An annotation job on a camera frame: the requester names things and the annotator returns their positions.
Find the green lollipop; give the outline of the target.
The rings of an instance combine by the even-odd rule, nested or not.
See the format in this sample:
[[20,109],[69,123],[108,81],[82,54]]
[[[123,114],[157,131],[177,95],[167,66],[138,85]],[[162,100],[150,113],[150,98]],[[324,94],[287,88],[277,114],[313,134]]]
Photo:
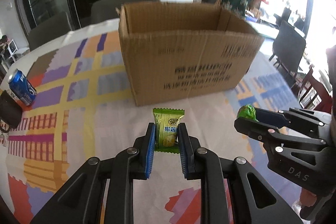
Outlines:
[[236,118],[246,118],[252,121],[258,121],[256,119],[256,109],[252,105],[244,105],[242,106],[237,113]]

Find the light green small snack packet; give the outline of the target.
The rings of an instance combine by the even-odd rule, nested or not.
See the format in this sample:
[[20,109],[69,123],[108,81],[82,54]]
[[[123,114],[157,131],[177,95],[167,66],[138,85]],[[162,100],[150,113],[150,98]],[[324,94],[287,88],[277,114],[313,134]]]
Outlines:
[[155,150],[179,154],[177,128],[185,116],[183,109],[154,108]]

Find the red wooden chair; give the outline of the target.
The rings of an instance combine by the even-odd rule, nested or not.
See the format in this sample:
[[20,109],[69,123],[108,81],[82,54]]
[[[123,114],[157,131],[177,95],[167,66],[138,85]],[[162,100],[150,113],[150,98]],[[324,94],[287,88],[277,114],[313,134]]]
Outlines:
[[313,76],[313,66],[299,85],[299,104],[303,109],[331,113],[332,98],[325,86]]

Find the dark grey dining chair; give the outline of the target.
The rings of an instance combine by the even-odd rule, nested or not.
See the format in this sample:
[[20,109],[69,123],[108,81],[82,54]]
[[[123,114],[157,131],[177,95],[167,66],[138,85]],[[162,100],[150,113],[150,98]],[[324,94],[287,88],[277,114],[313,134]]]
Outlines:
[[284,79],[293,78],[297,75],[299,63],[306,48],[306,40],[294,29],[294,26],[282,20],[277,37],[273,41],[271,61],[277,57],[278,67],[286,70]]

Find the colourful patterned tablecloth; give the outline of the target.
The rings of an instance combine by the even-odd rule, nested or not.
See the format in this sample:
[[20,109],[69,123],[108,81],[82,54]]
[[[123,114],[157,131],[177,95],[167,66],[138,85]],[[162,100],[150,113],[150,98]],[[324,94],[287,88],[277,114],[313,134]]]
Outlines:
[[[38,94],[18,127],[1,135],[1,196],[17,221],[29,223],[89,157],[116,156],[154,117],[152,106],[134,103],[117,32],[39,49],[17,67]],[[234,89],[164,106],[183,109],[183,123],[203,147],[226,159],[246,158],[293,205],[300,188],[268,169],[261,143],[234,129],[238,109],[247,104],[272,111],[297,106],[262,52]]]

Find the brown cardboard box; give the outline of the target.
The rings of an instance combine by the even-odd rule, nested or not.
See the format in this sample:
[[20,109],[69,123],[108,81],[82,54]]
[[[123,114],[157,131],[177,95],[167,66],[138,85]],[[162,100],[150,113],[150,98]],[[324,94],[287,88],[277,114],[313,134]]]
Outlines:
[[233,12],[208,3],[128,3],[118,33],[137,106],[233,89],[264,40]]

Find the black mug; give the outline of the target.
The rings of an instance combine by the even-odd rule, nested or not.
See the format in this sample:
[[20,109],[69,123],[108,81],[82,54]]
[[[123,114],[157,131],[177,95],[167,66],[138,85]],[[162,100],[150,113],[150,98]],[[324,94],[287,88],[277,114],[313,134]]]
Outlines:
[[22,108],[17,102],[10,96],[7,91],[1,93],[1,105],[0,105],[1,122],[8,125],[7,128],[1,126],[2,133],[8,133],[12,128],[17,128],[22,119]]

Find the blue Pepsi can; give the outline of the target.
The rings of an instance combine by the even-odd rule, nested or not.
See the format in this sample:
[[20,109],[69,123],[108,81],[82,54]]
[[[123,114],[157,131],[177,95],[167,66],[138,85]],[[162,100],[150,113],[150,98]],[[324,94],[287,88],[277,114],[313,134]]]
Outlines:
[[15,71],[9,75],[8,84],[10,90],[26,105],[30,106],[36,96],[37,91],[31,85],[27,77],[22,71],[15,69]]

